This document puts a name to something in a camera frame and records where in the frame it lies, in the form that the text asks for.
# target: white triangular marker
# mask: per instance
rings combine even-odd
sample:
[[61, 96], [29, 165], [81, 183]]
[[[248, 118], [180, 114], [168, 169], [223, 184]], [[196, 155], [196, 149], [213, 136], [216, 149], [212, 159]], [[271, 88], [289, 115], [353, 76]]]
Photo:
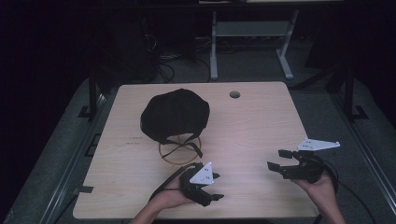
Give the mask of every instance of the white triangular marker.
[[198, 173], [196, 173], [191, 179], [190, 183], [192, 184], [203, 184], [203, 185], [212, 185], [215, 183], [213, 181], [213, 173], [212, 173], [212, 162], [208, 162]]
[[305, 140], [303, 142], [301, 142], [297, 148], [299, 150], [305, 150], [305, 151], [317, 151], [317, 150], [322, 150], [322, 149], [327, 149], [327, 148], [332, 148], [332, 147], [340, 147], [340, 143], [339, 142], [324, 142], [324, 141], [305, 138]]

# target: circular hole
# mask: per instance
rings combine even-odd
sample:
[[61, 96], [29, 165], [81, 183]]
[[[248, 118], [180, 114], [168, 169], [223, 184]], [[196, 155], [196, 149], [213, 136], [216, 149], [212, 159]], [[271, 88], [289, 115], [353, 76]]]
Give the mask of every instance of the circular hole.
[[239, 91], [230, 91], [230, 96], [231, 98], [238, 99], [241, 96], [241, 93], [239, 93]]

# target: table top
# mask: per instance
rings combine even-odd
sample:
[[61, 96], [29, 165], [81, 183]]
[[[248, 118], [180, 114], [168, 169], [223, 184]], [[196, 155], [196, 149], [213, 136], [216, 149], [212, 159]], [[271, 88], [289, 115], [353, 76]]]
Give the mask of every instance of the table top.
[[[158, 218], [313, 217], [315, 205], [302, 189], [267, 168], [267, 162], [297, 164], [278, 157], [296, 150], [306, 133], [282, 82], [150, 84], [120, 87], [74, 208], [76, 218], [131, 218], [151, 193], [179, 166], [159, 155], [159, 144], [140, 130], [149, 100], [180, 88], [209, 102], [210, 115], [200, 135], [203, 163], [213, 162], [220, 178], [203, 188], [224, 194], [208, 207], [187, 204]], [[240, 97], [230, 97], [238, 91]]]

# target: cable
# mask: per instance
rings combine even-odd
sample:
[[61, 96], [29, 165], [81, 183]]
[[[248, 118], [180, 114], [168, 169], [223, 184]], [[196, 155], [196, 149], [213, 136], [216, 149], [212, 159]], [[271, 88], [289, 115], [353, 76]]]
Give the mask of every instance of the cable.
[[196, 47], [196, 52], [200, 53], [200, 52], [205, 52], [206, 49], [210, 49], [211, 43], [212, 43], [212, 39], [210, 37], [197, 37], [196, 38], [197, 41], [201, 41], [204, 40], [205, 43], [202, 45], [199, 45]]
[[314, 76], [310, 77], [309, 79], [307, 79], [306, 81], [303, 81], [302, 83], [299, 83], [295, 86], [290, 86], [288, 87], [289, 90], [302, 90], [303, 88], [308, 87], [309, 85], [315, 83], [316, 81], [333, 74], [337, 69], [339, 69], [341, 67], [340, 63], [335, 63], [332, 66], [330, 66], [329, 68], [315, 74]]
[[148, 52], [152, 53], [155, 47], [157, 47], [157, 39], [154, 35], [145, 35], [145, 37], [147, 38], [148, 42], [150, 41], [150, 39], [152, 39], [153, 41], [153, 43], [151, 44], [152, 46], [150, 46], [149, 49], [146, 49]]
[[160, 59], [165, 60], [165, 61], [172, 61], [174, 59], [180, 58], [181, 54], [172, 54], [172, 55], [162, 55], [160, 56]]
[[161, 69], [161, 67], [158, 66], [158, 72], [159, 72], [160, 75], [163, 77], [163, 82], [164, 82], [164, 83], [173, 82], [173, 78], [174, 78], [174, 76], [175, 76], [175, 69], [174, 69], [171, 65], [168, 65], [168, 64], [165, 64], [165, 63], [159, 63], [159, 65], [168, 67], [168, 68], [171, 69], [171, 71], [172, 71], [172, 76], [171, 76], [171, 77], [168, 77], [168, 75], [166, 75], [166, 73]]
[[376, 221], [375, 221], [375, 218], [374, 218], [374, 216], [373, 216], [373, 213], [371, 212], [370, 208], [366, 205], [366, 203], [365, 203], [365, 202], [358, 196], [358, 194], [356, 194], [350, 187], [348, 187], [346, 184], [344, 184], [343, 182], [341, 182], [341, 181], [338, 179], [338, 172], [337, 172], [337, 170], [335, 169], [335, 166], [334, 166], [334, 165], [332, 165], [332, 164], [331, 164], [330, 162], [328, 162], [328, 161], [325, 161], [325, 163], [327, 163], [327, 165], [330, 165], [330, 166], [332, 167], [332, 169], [330, 169], [330, 167], [327, 166], [327, 169], [332, 171], [332, 175], [333, 175], [334, 179], [336, 180], [336, 184], [337, 184], [336, 186], [337, 186], [337, 187], [334, 186], [334, 189], [336, 189], [335, 192], [338, 191], [338, 185], [342, 186], [344, 189], [346, 189], [347, 191], [349, 191], [349, 192], [359, 201], [359, 203], [361, 203], [361, 205], [364, 207], [364, 209], [366, 210], [367, 214], [369, 215], [370, 219], [373, 221], [374, 224], [376, 224]]
[[209, 65], [207, 65], [207, 63], [204, 60], [202, 60], [202, 59], [195, 58], [195, 60], [198, 60], [198, 61], [200, 61], [201, 63], [203, 63], [205, 65], [205, 67], [206, 67], [206, 69], [207, 69], [207, 71], [209, 73], [209, 77], [207, 78], [206, 82], [210, 82], [210, 67], [209, 67]]
[[347, 191], [349, 191], [353, 196], [355, 196], [355, 198], [361, 203], [361, 205], [366, 210], [367, 214], [370, 216], [370, 219], [373, 221], [374, 224], [376, 224], [375, 218], [374, 218], [372, 212], [370, 211], [370, 208], [364, 203], [364, 201], [350, 187], [348, 187], [343, 182], [338, 181], [338, 184], [341, 185]]

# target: black hat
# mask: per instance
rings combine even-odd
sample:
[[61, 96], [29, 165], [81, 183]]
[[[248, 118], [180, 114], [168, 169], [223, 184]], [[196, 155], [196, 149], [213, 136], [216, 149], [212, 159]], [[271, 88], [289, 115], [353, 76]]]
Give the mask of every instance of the black hat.
[[[195, 92], [179, 89], [154, 96], [148, 102], [140, 117], [140, 129], [163, 145], [177, 144], [177, 148], [190, 145], [202, 157], [201, 150], [189, 142], [206, 127], [209, 112], [209, 104]], [[183, 133], [192, 133], [183, 144], [167, 139]]]

